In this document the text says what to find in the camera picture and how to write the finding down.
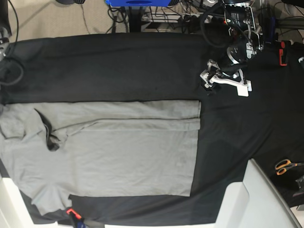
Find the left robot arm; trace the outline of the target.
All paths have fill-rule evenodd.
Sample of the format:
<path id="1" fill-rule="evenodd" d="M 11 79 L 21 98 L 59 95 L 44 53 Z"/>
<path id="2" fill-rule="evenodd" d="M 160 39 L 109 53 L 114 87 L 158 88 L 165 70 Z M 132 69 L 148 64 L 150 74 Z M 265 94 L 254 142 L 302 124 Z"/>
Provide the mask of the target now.
<path id="1" fill-rule="evenodd" d="M 251 81 L 245 78 L 243 69 L 264 48 L 262 27 L 259 25 L 252 0 L 219 0 L 200 18 L 200 29 L 205 41 L 214 48 L 223 49 L 217 60 L 210 59 L 200 74 L 202 87 L 213 94 L 221 85 L 233 86 L 238 96 L 248 97 L 252 91 Z M 212 41 L 206 31 L 206 19 L 219 9 L 224 11 L 224 23 L 229 39 L 225 43 Z"/>

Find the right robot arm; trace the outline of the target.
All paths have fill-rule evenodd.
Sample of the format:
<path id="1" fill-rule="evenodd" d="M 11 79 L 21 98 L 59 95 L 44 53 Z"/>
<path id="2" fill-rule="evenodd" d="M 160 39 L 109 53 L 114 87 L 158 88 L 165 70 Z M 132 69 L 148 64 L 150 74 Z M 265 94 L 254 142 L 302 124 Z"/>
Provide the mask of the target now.
<path id="1" fill-rule="evenodd" d="M 12 36 L 10 20 L 9 20 L 9 5 L 11 6 L 16 19 L 16 37 L 15 42 L 10 44 L 10 37 Z M 3 71 L 8 65 L 16 65 L 19 69 L 19 76 L 17 76 L 12 81 L 0 81 L 0 86 L 14 86 L 17 84 L 24 76 L 24 66 L 21 62 L 16 59 L 13 54 L 15 52 L 19 38 L 19 18 L 17 11 L 10 0 L 0 1 L 0 62 L 4 64 L 0 67 Z"/>

